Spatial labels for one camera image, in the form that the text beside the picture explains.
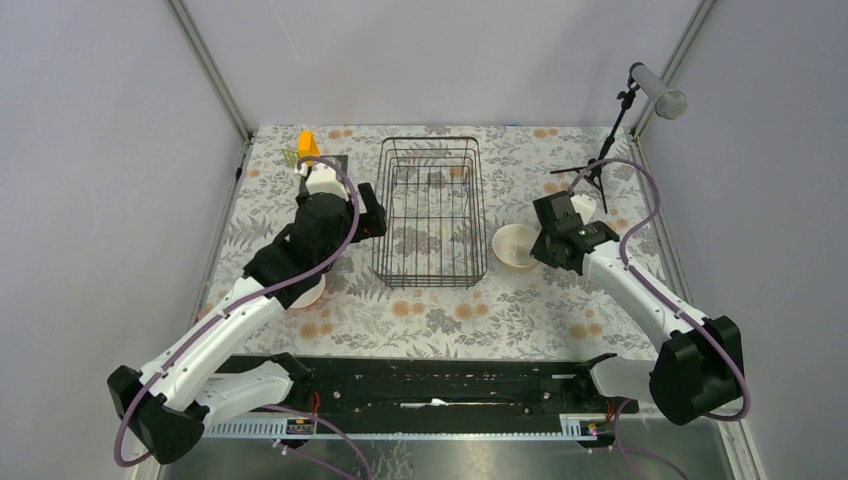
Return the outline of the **beige bowl with leaf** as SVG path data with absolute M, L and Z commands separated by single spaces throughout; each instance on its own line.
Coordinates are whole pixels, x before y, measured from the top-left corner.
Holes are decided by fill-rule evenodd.
M 491 242 L 495 257 L 513 269 L 535 267 L 538 261 L 531 255 L 531 250 L 538 234 L 536 228 L 525 224 L 509 224 L 499 228 Z

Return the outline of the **orange glossy bowl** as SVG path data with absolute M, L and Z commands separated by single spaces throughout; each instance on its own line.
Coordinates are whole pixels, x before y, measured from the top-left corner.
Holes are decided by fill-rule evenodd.
M 318 301 L 323 295 L 326 288 L 326 276 L 321 275 L 319 282 L 308 291 L 298 297 L 289 307 L 289 310 L 299 310 L 307 308 Z

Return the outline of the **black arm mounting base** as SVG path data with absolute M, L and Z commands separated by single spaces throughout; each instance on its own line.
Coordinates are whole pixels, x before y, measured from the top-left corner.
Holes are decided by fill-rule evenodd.
M 236 355 L 188 408 L 211 427 L 280 405 L 365 438 L 580 438 L 585 415 L 652 404 L 674 424 L 706 410 L 691 369 L 604 354 L 588 361 Z

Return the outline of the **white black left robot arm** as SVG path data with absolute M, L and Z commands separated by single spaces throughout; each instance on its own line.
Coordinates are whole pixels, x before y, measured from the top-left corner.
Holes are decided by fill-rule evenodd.
M 255 331 L 315 292 L 349 245 L 385 232 L 385 209 L 371 184 L 331 178 L 307 185 L 294 221 L 245 265 L 223 300 L 143 367 L 110 374 L 120 419 L 115 463 L 173 463 L 212 426 L 270 404 L 304 407 L 308 381 L 274 360 L 223 380 L 212 377 Z

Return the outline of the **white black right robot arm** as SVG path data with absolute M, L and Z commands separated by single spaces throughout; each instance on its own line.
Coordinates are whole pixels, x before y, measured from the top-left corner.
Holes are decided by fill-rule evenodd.
M 567 191 L 533 202 L 541 230 L 531 248 L 535 260 L 572 271 L 609 295 L 647 335 L 655 361 L 597 357 L 573 386 L 575 402 L 597 412 L 612 398 L 655 405 L 666 419 L 685 425 L 740 400 L 750 407 L 743 372 L 741 332 L 726 316 L 710 318 L 641 270 L 627 257 L 619 236 L 605 223 L 589 224 Z

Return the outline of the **green yellow grid plate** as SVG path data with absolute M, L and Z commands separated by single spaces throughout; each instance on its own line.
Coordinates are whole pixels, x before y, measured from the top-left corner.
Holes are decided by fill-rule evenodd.
M 283 149 L 282 150 L 284 163 L 291 168 L 294 168 L 299 161 L 299 154 L 296 150 L 292 149 Z

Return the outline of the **orange plastic block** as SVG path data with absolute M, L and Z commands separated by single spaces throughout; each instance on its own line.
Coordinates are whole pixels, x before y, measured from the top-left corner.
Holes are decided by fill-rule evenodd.
M 319 157 L 321 155 L 316 136 L 312 131 L 301 131 L 297 142 L 298 158 Z

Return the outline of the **floral patterned table mat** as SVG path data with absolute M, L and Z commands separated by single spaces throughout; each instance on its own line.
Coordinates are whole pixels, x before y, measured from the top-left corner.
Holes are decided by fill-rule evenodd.
M 284 154 L 300 128 L 258 129 L 207 304 L 224 298 L 243 266 L 292 220 L 298 182 Z M 536 221 L 532 201 L 570 184 L 564 169 L 593 157 L 603 127 L 317 126 L 324 154 L 345 154 L 356 182 L 378 178 L 390 136 L 471 136 L 480 146 L 488 234 Z M 310 306 L 253 333 L 244 354 L 583 360 L 603 353 L 651 359 L 654 348 L 608 295 L 583 277 L 543 265 L 511 268 L 495 257 L 469 288 L 396 288 L 371 269 L 371 242 L 346 250 Z

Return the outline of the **silver microphone on black stand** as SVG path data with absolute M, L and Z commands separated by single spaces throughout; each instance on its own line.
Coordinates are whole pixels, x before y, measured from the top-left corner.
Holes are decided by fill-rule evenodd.
M 561 168 L 550 171 L 551 175 L 584 172 L 583 179 L 600 193 L 602 208 L 605 213 L 609 211 L 609 208 L 602 176 L 603 161 L 608 159 L 608 154 L 615 143 L 615 137 L 625 114 L 632 108 L 639 91 L 642 91 L 650 100 L 655 115 L 661 119 L 676 120 L 688 108 L 686 96 L 680 90 L 669 87 L 642 62 L 635 62 L 629 68 L 626 89 L 620 91 L 616 96 L 616 99 L 620 101 L 620 111 L 598 154 L 594 158 L 590 158 L 584 167 Z

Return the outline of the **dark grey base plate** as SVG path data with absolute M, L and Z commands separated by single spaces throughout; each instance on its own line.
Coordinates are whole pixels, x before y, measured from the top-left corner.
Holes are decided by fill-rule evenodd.
M 320 156 L 321 161 L 312 160 L 309 167 L 309 175 L 330 175 L 339 172 L 348 175 L 347 155 Z

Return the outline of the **aluminium frame rail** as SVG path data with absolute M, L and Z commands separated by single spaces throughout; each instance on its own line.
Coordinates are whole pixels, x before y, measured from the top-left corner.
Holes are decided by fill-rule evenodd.
M 232 90 L 229 88 L 211 50 L 194 21 L 188 5 L 183 0 L 165 0 L 164 3 L 173 16 L 189 50 L 210 84 L 213 94 L 223 108 L 230 124 L 241 141 L 249 144 L 253 139 L 254 129 L 249 125 L 242 109 L 238 105 Z

